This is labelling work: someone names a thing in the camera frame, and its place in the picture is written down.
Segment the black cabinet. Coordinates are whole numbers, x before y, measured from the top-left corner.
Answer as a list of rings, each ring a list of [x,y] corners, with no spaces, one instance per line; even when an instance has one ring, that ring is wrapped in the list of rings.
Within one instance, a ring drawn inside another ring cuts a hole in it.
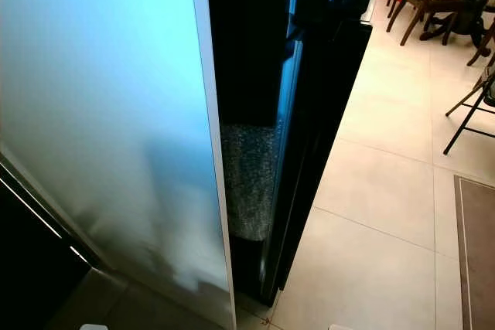
[[[1,165],[1,330],[43,330],[90,270],[63,225]]]

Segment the black metal folding chair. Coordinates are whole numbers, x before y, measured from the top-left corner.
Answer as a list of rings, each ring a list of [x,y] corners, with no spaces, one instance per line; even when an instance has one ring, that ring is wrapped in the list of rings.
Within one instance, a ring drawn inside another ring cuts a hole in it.
[[[447,155],[449,151],[452,150],[457,139],[466,131],[480,134],[485,137],[495,138],[495,133],[478,128],[471,128],[469,125],[471,119],[473,119],[478,111],[495,115],[495,64],[486,66],[478,81],[474,83],[473,89],[459,103],[449,108],[449,110],[446,111],[445,116],[449,117],[453,111],[456,111],[457,108],[460,107],[465,107],[467,109],[466,116],[463,118],[463,121],[460,122],[460,125],[457,126],[455,133],[453,133],[452,138],[450,138],[448,144],[446,144],[445,149],[442,150],[444,155]]]

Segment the grey floor mat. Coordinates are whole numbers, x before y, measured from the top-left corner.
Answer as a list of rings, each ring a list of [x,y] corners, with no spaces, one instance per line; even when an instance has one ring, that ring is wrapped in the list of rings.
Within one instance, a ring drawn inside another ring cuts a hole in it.
[[[495,330],[495,188],[453,179],[463,330]]]

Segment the clear bubble wrap sheet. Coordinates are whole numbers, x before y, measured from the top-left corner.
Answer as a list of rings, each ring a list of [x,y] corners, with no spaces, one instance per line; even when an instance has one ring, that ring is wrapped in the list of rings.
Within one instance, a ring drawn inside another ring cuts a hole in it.
[[[227,224],[238,238],[268,238],[275,203],[276,149],[276,131],[271,126],[220,126]]]

